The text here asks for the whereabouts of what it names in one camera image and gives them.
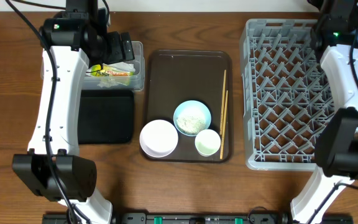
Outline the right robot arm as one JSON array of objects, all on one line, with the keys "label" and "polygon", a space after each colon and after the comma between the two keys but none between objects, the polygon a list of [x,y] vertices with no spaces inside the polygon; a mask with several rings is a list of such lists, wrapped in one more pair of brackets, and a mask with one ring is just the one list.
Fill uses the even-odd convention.
[{"label": "right robot arm", "polygon": [[322,223],[335,198],[358,190],[358,0],[312,0],[311,48],[328,78],[335,114],[316,140],[316,169],[290,203],[293,223]]}]

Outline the green yellow snack wrapper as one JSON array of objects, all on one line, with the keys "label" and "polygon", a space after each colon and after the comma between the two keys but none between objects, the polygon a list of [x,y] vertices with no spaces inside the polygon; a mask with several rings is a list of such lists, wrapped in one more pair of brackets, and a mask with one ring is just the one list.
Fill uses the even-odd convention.
[{"label": "green yellow snack wrapper", "polygon": [[135,68],[133,64],[124,62],[110,65],[94,65],[86,71],[88,75],[93,77],[129,77],[133,76],[134,72]]}]

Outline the white cup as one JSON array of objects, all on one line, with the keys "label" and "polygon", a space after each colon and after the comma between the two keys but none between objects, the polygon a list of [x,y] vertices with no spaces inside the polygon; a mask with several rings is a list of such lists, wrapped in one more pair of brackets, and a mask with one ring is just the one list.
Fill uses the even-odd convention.
[{"label": "white cup", "polygon": [[195,147],[200,155],[212,156],[221,147],[220,135],[212,129],[202,130],[195,137]]}]

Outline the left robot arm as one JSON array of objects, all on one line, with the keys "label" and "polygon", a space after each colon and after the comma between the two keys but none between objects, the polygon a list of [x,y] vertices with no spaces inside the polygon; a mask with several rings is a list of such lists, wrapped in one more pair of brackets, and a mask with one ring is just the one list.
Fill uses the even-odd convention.
[{"label": "left robot arm", "polygon": [[58,221],[115,223],[113,205],[96,188],[96,164],[80,157],[78,114],[87,70],[134,60],[130,35],[109,32],[109,8],[67,1],[34,34],[43,48],[43,86],[34,133],[12,169],[36,196],[67,207]]}]

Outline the white napkin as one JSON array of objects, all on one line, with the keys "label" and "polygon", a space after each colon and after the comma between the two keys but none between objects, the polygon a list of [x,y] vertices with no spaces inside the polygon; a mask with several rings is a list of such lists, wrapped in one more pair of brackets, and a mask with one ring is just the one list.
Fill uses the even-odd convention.
[{"label": "white napkin", "polygon": [[96,77],[100,78],[98,86],[101,88],[110,88],[118,85],[128,86],[134,73],[135,68],[133,64],[124,62],[110,65],[103,64],[103,68],[96,72]]}]

